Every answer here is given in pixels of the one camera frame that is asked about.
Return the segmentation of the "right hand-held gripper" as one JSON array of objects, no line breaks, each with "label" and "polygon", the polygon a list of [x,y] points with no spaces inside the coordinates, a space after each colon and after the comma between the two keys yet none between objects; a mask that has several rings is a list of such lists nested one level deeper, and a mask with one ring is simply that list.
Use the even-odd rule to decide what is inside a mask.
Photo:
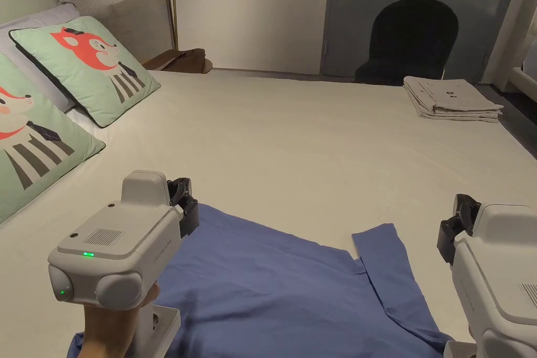
[{"label": "right hand-held gripper", "polygon": [[447,342],[444,357],[536,357],[536,212],[457,194],[437,248],[473,338]]}]

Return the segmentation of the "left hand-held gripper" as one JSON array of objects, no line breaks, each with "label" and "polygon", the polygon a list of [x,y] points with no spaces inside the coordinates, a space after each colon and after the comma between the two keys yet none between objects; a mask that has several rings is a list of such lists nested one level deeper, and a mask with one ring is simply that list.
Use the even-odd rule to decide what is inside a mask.
[{"label": "left hand-held gripper", "polygon": [[136,170],[112,201],[49,254],[55,298],[112,311],[139,307],[199,225],[191,179]]}]

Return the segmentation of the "person's left hand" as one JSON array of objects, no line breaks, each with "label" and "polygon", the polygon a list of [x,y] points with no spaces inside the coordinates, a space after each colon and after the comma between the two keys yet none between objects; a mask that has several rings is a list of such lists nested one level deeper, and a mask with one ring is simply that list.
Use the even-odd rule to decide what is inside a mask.
[{"label": "person's left hand", "polygon": [[154,283],[140,305],[125,311],[85,305],[84,338],[79,357],[124,357],[136,331],[139,311],[159,293],[160,285]]}]

